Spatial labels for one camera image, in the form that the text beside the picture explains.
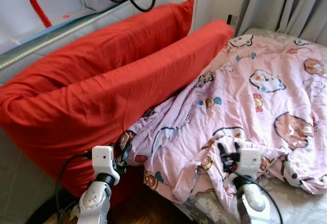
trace bed sheet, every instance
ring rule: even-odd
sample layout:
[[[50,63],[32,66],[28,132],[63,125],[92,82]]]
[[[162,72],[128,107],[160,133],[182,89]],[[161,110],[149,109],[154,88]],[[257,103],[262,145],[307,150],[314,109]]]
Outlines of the bed sheet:
[[[284,45],[297,40],[292,36],[260,29],[250,29],[246,34],[268,37]],[[327,67],[327,47],[319,44],[316,46],[320,49],[323,62]],[[327,223],[327,194],[311,195],[278,179],[268,180],[264,176],[259,178],[259,183],[275,199],[284,223]],[[206,189],[212,188],[212,190],[201,192],[204,185]],[[185,203],[175,205],[199,224],[239,223],[236,198],[233,199],[231,208],[226,212],[213,190],[210,178],[205,173],[199,174],[192,196]],[[270,219],[266,223],[279,223],[277,212],[272,205],[270,205],[270,209],[265,210],[265,212],[267,211],[270,212]]]

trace cartoon print blanket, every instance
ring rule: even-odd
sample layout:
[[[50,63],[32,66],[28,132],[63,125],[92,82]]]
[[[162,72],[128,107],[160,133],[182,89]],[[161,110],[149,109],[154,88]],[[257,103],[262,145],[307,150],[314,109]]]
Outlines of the cartoon print blanket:
[[[217,143],[263,150],[260,172],[311,194],[326,191],[327,75],[319,50],[243,35],[228,42],[203,75],[149,110],[120,137],[144,183],[174,202],[189,197],[206,170],[225,209],[234,186]]]

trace red pillowcase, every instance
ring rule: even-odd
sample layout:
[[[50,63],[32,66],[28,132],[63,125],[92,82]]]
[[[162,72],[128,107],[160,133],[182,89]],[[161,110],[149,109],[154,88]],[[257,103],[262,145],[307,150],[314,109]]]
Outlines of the red pillowcase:
[[[9,83],[0,89],[0,124],[56,179],[70,156],[116,142],[149,107],[189,84],[232,35],[224,22],[212,22],[136,62],[35,96],[20,94],[29,79],[15,88]],[[37,64],[28,68],[31,78],[34,68]],[[77,159],[68,166],[62,185],[79,196],[92,174],[91,161]]]
[[[26,68],[0,88],[0,126],[25,154],[56,180],[71,154],[89,149],[93,144],[108,144],[114,140],[112,135],[106,135],[107,126],[88,123],[88,119],[83,118],[81,109],[93,109],[91,104],[85,108],[71,107],[65,95],[71,91],[67,87],[134,62],[185,37],[192,23],[193,3],[194,0],[188,0],[159,6],[148,13],[130,17],[80,38]],[[77,103],[79,97],[91,91],[78,92],[82,93],[76,93]],[[64,110],[60,107],[62,102],[67,102]],[[118,118],[110,119],[108,127],[115,119]],[[82,123],[84,125],[75,130],[75,126]],[[83,132],[84,126],[92,128],[93,133]],[[86,169],[85,178],[83,174],[76,178],[70,172],[64,174],[64,185],[67,186],[68,181],[69,189],[79,195],[92,179],[91,162],[76,160],[69,166],[79,168],[79,173]],[[124,179],[125,183],[130,182],[131,176],[122,177],[119,187],[124,188]],[[131,190],[117,193],[113,194],[112,206],[127,198]]]

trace floor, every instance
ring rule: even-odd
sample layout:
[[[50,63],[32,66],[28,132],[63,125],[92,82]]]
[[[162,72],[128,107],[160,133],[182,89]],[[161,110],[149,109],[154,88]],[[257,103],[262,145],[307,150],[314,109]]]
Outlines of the floor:
[[[56,224],[56,216],[52,216],[44,224]],[[68,215],[62,224],[76,224],[77,219],[69,221]],[[108,215],[109,224],[192,224],[193,222],[177,209],[170,201],[154,191],[143,188],[133,198],[122,204],[119,209]]]

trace gray curtain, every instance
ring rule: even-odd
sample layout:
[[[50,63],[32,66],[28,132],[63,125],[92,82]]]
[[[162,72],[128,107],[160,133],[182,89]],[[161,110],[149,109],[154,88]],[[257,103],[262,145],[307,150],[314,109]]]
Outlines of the gray curtain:
[[[327,45],[327,0],[244,0],[236,33],[250,28]]]

